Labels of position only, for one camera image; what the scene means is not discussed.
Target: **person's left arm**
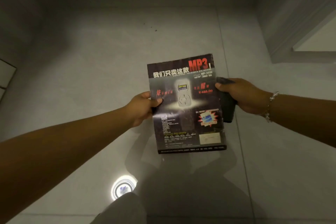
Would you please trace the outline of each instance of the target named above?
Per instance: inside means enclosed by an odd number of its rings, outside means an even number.
[[[126,106],[0,143],[0,223],[6,223],[131,127],[152,116],[149,92]]]

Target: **magazine back cover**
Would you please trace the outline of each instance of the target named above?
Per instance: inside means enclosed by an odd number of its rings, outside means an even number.
[[[215,88],[212,54],[148,64],[157,151],[162,153],[225,150],[221,104]]]

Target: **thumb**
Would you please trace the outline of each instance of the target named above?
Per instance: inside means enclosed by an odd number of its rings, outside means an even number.
[[[230,86],[231,84],[221,84],[218,82],[215,84],[215,87],[222,92],[230,92]]]
[[[151,99],[150,100],[150,107],[157,107],[161,103],[162,103],[162,98]]]

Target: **person's left hand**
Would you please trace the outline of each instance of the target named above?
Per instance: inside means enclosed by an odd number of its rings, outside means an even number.
[[[162,103],[162,98],[149,99],[150,97],[151,93],[149,91],[143,92],[133,97],[125,106],[126,112],[133,120],[132,127],[137,127],[143,120],[151,118],[153,116],[151,107],[157,107]]]

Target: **person's right arm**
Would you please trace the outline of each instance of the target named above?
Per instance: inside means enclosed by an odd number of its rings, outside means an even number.
[[[216,88],[229,92],[245,112],[259,115],[266,112],[272,93],[258,89],[244,79],[230,80],[235,83],[217,83]],[[269,106],[269,118],[285,128],[336,148],[336,101],[279,94]]]

